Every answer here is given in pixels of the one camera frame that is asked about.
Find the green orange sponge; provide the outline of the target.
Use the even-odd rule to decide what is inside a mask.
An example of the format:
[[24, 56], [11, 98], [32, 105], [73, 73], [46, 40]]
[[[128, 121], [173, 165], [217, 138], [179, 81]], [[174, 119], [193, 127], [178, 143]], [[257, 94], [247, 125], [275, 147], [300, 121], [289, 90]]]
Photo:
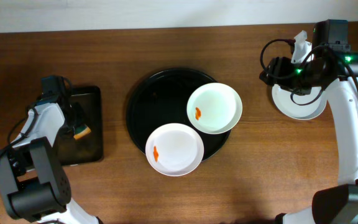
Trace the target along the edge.
[[79, 140], [88, 135], [89, 133], [91, 133], [91, 129], [86, 124], [82, 124], [74, 129], [73, 137], [75, 140]]

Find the pale green plate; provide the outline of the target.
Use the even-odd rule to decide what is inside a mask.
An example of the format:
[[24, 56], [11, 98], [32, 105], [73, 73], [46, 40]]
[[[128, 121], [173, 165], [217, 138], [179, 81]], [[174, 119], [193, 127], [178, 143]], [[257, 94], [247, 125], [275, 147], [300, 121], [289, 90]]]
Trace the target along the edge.
[[306, 105], [318, 96], [320, 90], [321, 87], [313, 87], [309, 95], [293, 95], [295, 101], [293, 102], [289, 91], [281, 89], [279, 85], [274, 85], [272, 87], [272, 99], [278, 110], [286, 116], [298, 120], [309, 120], [318, 117], [326, 107], [327, 99], [324, 92], [316, 101]]

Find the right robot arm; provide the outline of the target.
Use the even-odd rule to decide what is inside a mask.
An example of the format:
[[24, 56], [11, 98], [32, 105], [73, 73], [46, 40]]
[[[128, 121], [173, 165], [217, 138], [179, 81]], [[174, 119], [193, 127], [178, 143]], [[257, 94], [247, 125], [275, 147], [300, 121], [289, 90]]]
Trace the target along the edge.
[[338, 146], [338, 185], [320, 190], [309, 207], [281, 213], [276, 223], [358, 223], [358, 52], [348, 43], [348, 23], [328, 19], [314, 25], [313, 40], [304, 32], [287, 40], [292, 56], [273, 58], [262, 67], [260, 79], [289, 94], [276, 107], [300, 119], [320, 106], [329, 106], [334, 118]]

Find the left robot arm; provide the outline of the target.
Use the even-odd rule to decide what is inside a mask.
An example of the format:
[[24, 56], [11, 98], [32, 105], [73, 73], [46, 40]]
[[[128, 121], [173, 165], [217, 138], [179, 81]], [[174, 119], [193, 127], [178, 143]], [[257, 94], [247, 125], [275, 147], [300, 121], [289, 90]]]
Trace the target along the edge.
[[19, 135], [0, 150], [0, 194], [7, 214], [30, 223], [101, 223], [71, 196], [68, 177], [53, 145], [59, 132], [72, 124], [87, 127], [78, 103], [29, 107]]

